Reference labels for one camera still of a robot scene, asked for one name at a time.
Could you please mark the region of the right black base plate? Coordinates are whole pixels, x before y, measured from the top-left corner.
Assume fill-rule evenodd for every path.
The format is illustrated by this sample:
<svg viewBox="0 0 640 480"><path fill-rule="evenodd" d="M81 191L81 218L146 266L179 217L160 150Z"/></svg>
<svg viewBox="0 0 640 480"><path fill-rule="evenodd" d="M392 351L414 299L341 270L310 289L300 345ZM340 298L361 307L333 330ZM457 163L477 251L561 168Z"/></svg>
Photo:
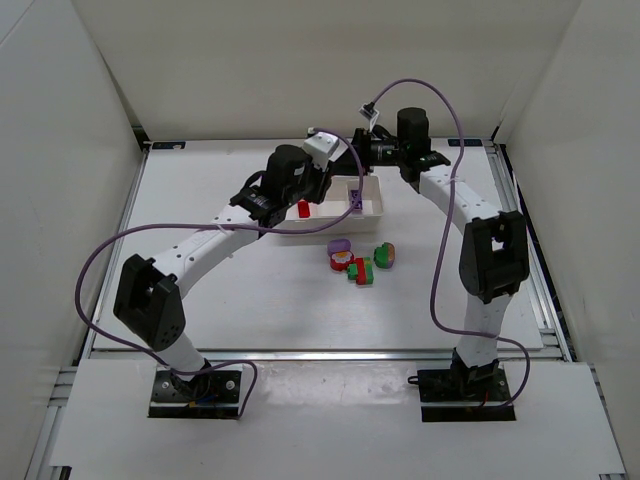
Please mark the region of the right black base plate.
<svg viewBox="0 0 640 480"><path fill-rule="evenodd" d="M407 378L418 388L423 423L514 422L513 405L505 371L476 385L460 386L449 369L422 369Z"/></svg>

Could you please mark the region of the green red lego stack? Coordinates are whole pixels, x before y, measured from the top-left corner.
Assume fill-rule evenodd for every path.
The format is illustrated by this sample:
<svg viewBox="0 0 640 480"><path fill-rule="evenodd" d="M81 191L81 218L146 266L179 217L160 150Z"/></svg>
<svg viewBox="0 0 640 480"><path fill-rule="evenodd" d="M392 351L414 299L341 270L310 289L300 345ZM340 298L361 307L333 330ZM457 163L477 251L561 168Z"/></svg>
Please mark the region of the green red lego stack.
<svg viewBox="0 0 640 480"><path fill-rule="evenodd" d="M347 267L347 278L356 285L372 285L374 282L374 273L371 258L357 257Z"/></svg>

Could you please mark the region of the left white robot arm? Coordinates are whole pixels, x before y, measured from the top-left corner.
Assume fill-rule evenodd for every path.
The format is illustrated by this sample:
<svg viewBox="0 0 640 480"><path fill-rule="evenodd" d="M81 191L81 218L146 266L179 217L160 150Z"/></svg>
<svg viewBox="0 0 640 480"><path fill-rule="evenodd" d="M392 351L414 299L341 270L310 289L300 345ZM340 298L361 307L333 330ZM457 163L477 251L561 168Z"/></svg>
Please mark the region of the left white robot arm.
<svg viewBox="0 0 640 480"><path fill-rule="evenodd" d="M134 254L124 262L114 315L173 369L178 389L203 388L199 373L209 366L185 333L183 298L215 266L282 223L293 205L322 202L338 144L337 137L318 133L301 146L277 146L265 170L245 182L211 228L148 259Z"/></svg>

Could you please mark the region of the purple rounded lego brick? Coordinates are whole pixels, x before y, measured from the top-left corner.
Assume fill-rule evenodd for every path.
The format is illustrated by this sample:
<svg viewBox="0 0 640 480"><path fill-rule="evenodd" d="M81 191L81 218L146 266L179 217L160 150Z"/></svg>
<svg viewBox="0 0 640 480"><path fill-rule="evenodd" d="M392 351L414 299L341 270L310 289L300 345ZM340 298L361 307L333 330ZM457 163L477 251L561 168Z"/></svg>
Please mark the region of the purple rounded lego brick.
<svg viewBox="0 0 640 480"><path fill-rule="evenodd" d="M329 256L339 252L350 251L351 242L346 238L333 239L328 242L326 250Z"/></svg>

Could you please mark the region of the red flower lego brick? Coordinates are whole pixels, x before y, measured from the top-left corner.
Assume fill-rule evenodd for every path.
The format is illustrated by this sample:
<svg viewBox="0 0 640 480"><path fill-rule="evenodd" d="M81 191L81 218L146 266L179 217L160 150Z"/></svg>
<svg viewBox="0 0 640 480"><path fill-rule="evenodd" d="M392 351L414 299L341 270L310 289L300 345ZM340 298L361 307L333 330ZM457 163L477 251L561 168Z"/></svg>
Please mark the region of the red flower lego brick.
<svg viewBox="0 0 640 480"><path fill-rule="evenodd" d="M354 260L354 254L350 250L334 252L329 256L330 268L337 272L347 270Z"/></svg>

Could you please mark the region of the purple lego plate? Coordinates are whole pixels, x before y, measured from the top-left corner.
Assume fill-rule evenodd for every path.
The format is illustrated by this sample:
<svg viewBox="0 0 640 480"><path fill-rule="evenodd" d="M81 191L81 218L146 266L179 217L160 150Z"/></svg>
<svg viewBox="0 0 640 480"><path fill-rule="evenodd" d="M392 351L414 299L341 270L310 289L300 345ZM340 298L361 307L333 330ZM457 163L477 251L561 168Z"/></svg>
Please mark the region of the purple lego plate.
<svg viewBox="0 0 640 480"><path fill-rule="evenodd" d="M361 193L357 189L349 190L349 201L351 212L353 214L361 214L363 211L363 201Z"/></svg>

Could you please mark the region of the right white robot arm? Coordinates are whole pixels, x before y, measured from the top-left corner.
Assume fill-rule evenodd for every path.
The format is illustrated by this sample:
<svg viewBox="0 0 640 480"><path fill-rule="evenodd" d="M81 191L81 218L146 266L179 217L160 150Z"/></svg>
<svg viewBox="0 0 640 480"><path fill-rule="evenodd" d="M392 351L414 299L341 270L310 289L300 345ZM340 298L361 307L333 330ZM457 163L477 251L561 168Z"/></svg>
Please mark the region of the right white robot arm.
<svg viewBox="0 0 640 480"><path fill-rule="evenodd" d="M497 347L507 307L530 273L526 221L503 211L458 179L456 165L432 146L424 109L396 115L396 131L373 125L351 140L365 169L395 166L401 178L446 216L445 227L462 235L459 276L468 294L464 325L445 372L430 372L438 392L460 400L498 385Z"/></svg>

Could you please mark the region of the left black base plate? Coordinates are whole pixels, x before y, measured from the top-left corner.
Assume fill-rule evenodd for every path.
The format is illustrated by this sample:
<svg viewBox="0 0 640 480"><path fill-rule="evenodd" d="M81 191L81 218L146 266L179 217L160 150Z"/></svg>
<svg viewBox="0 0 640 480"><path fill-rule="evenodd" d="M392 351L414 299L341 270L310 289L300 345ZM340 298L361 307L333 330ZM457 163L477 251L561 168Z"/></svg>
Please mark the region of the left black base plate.
<svg viewBox="0 0 640 480"><path fill-rule="evenodd" d="M185 381L168 370L157 370L150 393L148 417L155 419L237 419L242 369L224 367Z"/></svg>

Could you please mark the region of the white divided plastic container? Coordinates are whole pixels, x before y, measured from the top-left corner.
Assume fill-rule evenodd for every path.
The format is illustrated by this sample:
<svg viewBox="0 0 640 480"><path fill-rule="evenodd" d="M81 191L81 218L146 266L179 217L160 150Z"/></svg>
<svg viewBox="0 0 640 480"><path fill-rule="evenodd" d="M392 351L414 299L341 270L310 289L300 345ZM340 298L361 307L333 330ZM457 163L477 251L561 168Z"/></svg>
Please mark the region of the white divided plastic container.
<svg viewBox="0 0 640 480"><path fill-rule="evenodd" d="M361 193L363 201L362 213L353 214L351 212L346 219L326 230L320 231L320 234L363 233L377 229L384 214L380 180L378 176L372 175L365 176L363 181ZM285 220L278 225L278 228L309 230L333 222L350 207L349 190L357 189L358 185L358 177L334 177L332 186L329 188L323 203L316 205L308 202L311 210L311 216L308 219L298 218L296 204L287 211Z"/></svg>

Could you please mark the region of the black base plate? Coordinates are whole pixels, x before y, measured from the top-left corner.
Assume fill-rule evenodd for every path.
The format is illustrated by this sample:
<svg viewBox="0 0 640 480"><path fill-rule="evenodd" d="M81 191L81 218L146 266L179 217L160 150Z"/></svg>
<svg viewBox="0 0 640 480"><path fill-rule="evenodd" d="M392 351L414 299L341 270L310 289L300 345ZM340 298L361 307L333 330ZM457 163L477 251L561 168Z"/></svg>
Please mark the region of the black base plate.
<svg viewBox="0 0 640 480"><path fill-rule="evenodd" d="M407 378L418 388L423 423L514 422L513 405L505 371L476 385L460 386L449 369L422 369Z"/></svg>
<svg viewBox="0 0 640 480"><path fill-rule="evenodd" d="M155 419L237 419L242 369L224 367L185 381L168 370L157 370L150 393L148 417Z"/></svg>

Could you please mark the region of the green purple round lego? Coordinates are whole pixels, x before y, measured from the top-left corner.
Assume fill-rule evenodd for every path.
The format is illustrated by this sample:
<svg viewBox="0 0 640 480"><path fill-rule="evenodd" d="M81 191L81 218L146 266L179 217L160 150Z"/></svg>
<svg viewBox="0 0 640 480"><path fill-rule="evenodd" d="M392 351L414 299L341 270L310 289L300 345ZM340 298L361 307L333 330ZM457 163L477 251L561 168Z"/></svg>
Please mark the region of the green purple round lego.
<svg viewBox="0 0 640 480"><path fill-rule="evenodd" d="M395 246L390 242L384 242L374 249L374 263L384 270L391 269L395 262Z"/></svg>

